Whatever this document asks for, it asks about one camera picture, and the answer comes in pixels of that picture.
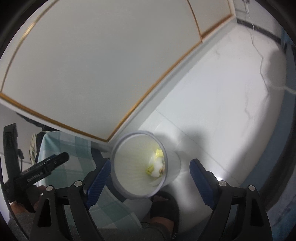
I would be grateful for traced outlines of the person's left hand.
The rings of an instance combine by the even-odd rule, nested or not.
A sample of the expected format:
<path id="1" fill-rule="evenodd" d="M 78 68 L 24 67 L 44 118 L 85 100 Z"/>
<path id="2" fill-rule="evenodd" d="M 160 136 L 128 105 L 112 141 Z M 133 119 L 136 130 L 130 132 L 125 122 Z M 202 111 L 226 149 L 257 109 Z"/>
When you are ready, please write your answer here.
<path id="1" fill-rule="evenodd" d="M 44 186 L 44 185 L 36 186 L 35 190 L 32 193 L 33 197 L 31 197 L 31 199 L 32 199 L 31 205 L 34 209 L 34 212 L 36 212 L 36 210 L 38 209 L 41 195 L 43 194 L 45 189 L 46 189 L 46 186 Z M 11 206 L 13 214 L 32 213 L 31 211 L 28 211 L 22 203 L 19 203 L 17 201 L 12 202 L 10 204 L 10 206 Z"/>

